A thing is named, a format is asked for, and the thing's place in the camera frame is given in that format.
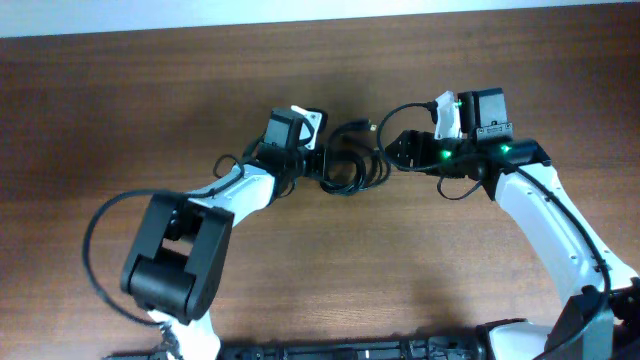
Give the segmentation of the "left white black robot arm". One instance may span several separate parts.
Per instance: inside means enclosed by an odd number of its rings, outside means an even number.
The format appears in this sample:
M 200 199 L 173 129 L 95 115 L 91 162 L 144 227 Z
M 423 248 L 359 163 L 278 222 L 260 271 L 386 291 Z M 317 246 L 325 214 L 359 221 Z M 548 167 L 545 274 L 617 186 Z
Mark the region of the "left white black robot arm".
M 150 315 L 162 342 L 153 359 L 214 359 L 221 349 L 209 309 L 218 291 L 231 231 L 248 215 L 311 177 L 327 115 L 275 108 L 263 135 L 230 171 L 201 189 L 154 190 L 120 278 L 121 290 Z

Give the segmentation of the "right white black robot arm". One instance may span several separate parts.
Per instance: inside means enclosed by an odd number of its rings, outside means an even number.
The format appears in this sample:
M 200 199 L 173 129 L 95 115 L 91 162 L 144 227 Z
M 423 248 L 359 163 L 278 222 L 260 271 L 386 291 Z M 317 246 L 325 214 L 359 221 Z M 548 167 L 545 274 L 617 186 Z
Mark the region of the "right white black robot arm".
M 403 131 L 379 146 L 400 171 L 469 178 L 519 226 L 556 287 L 552 326 L 526 319 L 478 326 L 469 350 L 484 359 L 636 359 L 639 275 L 601 240 L 533 139 L 517 140 L 504 92 L 447 91 L 422 103 L 432 132 Z

